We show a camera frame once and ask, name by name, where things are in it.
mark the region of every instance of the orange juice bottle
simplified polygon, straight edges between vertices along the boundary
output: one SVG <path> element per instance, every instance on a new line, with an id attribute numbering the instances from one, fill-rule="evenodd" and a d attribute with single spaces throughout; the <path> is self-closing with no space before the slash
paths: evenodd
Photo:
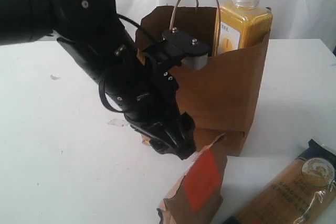
<path id="1" fill-rule="evenodd" d="M 259 1 L 229 0 L 220 7 L 221 31 L 218 54 L 262 42 L 265 34 L 271 29 L 273 15 L 269 9 L 259 7 Z"/>

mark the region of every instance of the black robotic arm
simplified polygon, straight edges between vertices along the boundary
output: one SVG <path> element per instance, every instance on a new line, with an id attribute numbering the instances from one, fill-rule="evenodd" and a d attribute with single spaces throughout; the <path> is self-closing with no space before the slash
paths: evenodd
<path id="1" fill-rule="evenodd" d="M 116 0 L 0 0 L 0 45 L 56 38 L 98 84 L 108 110 L 123 113 L 160 154 L 188 158 L 195 152 L 195 124 L 180 114 L 179 85 L 168 70 L 184 59 L 206 57 L 208 47 L 192 43 L 182 31 L 168 30 L 162 41 L 142 52 L 143 65 L 120 18 L 127 19 L 117 14 Z M 106 94 L 120 109 L 110 105 Z"/>

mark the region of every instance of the pasta package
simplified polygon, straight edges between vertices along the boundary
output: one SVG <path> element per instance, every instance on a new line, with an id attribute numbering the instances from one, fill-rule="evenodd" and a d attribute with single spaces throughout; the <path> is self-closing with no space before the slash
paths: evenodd
<path id="1" fill-rule="evenodd" d="M 313 224 L 336 198 L 336 156 L 314 140 L 224 224 Z"/>

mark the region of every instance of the brown paper bag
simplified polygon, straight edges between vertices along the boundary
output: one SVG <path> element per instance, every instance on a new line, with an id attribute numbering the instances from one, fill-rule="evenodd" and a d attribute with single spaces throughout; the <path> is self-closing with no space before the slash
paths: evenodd
<path id="1" fill-rule="evenodd" d="M 161 40 L 173 8 L 157 7 L 142 19 L 141 26 Z M 174 26 L 207 43 L 211 53 L 215 19 L 216 8 L 198 7 L 196 11 L 194 7 L 179 7 Z M 207 66 L 199 71 L 186 65 L 170 71 L 180 85 L 176 97 L 180 110 L 195 120 L 198 150 L 227 133 L 226 153 L 240 155 L 254 120 L 268 40 L 269 34 L 256 46 L 209 57 Z M 136 43 L 140 50 L 151 44 L 139 30 Z"/>
<path id="2" fill-rule="evenodd" d="M 204 147 L 198 158 L 160 203 L 161 224 L 208 224 L 223 198 L 227 163 L 223 137 Z"/>

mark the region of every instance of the table surface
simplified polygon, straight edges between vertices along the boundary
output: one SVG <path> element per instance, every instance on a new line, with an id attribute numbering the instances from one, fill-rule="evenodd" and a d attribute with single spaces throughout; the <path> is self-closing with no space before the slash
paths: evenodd
<path id="1" fill-rule="evenodd" d="M 320 40 L 270 41 L 255 121 L 241 157 L 228 158 L 213 224 L 312 137 L 336 149 L 335 81 Z M 192 162 L 143 145 L 56 42 L 0 47 L 0 104 L 0 223 L 159 223 L 156 207 Z M 317 223 L 334 222 L 335 201 Z"/>

